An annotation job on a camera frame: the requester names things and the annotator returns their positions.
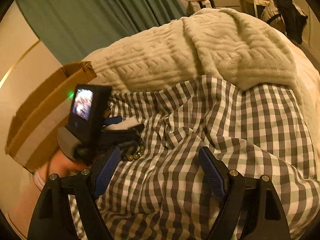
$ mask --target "metal screw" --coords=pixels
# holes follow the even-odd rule
[[[82,171],[81,171],[81,174],[82,175],[88,175],[90,173],[90,170],[89,169],[83,169]]]
[[[268,182],[270,180],[270,178],[267,175],[263,175],[261,178],[265,182]]]
[[[57,178],[58,176],[57,176],[57,174],[51,174],[50,176],[49,176],[49,179],[50,180],[55,180],[56,178]]]
[[[230,175],[231,176],[238,176],[238,174],[239,174],[239,172],[238,171],[236,171],[236,170],[231,170],[231,171],[229,171],[229,173],[230,173]]]

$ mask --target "wall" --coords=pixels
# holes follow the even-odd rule
[[[17,4],[13,3],[0,22],[0,80],[37,41]],[[15,203],[30,179],[29,172],[4,153],[11,119],[28,95],[59,67],[58,60],[39,42],[17,63],[0,88],[0,208],[3,212]]]
[[[320,23],[306,0],[292,0],[308,15],[307,26],[302,34],[302,45],[320,62]]]

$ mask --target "white fluffy blanket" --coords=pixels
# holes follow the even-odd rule
[[[98,49],[92,62],[99,82],[119,92],[157,91],[199,75],[241,90],[259,83],[293,90],[313,143],[317,120],[295,61],[279,35],[261,20],[229,8],[202,9]]]

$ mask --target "cardboard box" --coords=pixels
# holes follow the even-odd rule
[[[5,152],[34,172],[58,150],[57,129],[68,122],[73,92],[78,84],[96,78],[89,61],[63,66],[47,78],[13,117]]]

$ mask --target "person's hand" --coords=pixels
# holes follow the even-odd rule
[[[38,170],[40,177],[46,181],[47,167],[49,162],[45,163]],[[67,158],[61,150],[59,150],[51,159],[49,165],[48,175],[56,173],[59,177],[65,177],[70,171],[81,171],[84,168],[88,168],[84,163],[73,162]]]

